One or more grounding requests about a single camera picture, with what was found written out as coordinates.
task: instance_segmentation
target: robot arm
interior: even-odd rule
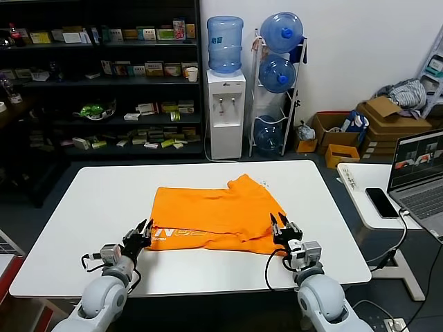
[[[123,246],[105,245],[100,254],[94,254],[105,265],[101,277],[85,288],[79,304],[68,318],[53,329],[54,332],[107,330],[122,313],[128,293],[140,281],[141,275],[136,269],[137,257],[144,247],[151,245],[151,229],[152,220],[147,224],[144,220],[123,237]],[[136,271],[139,279],[130,286],[133,271]]]
[[[346,301],[341,285],[325,275],[318,242],[302,242],[303,233],[297,225],[282,214],[279,216],[283,229],[271,214],[273,241],[287,252],[283,265],[293,273],[302,314],[311,320],[317,332],[372,332]]]

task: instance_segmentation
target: smartphone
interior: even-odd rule
[[[395,219],[399,217],[399,214],[394,209],[383,190],[380,188],[366,188],[365,192],[372,201],[372,204],[374,204],[381,218]]]

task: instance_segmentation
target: paper cup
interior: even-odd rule
[[[199,77],[199,69],[197,67],[189,67],[186,69],[189,82],[196,82]]]

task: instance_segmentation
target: laptop screen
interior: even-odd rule
[[[397,143],[388,191],[443,174],[443,130],[402,138]]]

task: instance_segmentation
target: laptop keyboard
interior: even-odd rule
[[[420,192],[400,201],[419,219],[428,218],[443,212],[443,186]]]

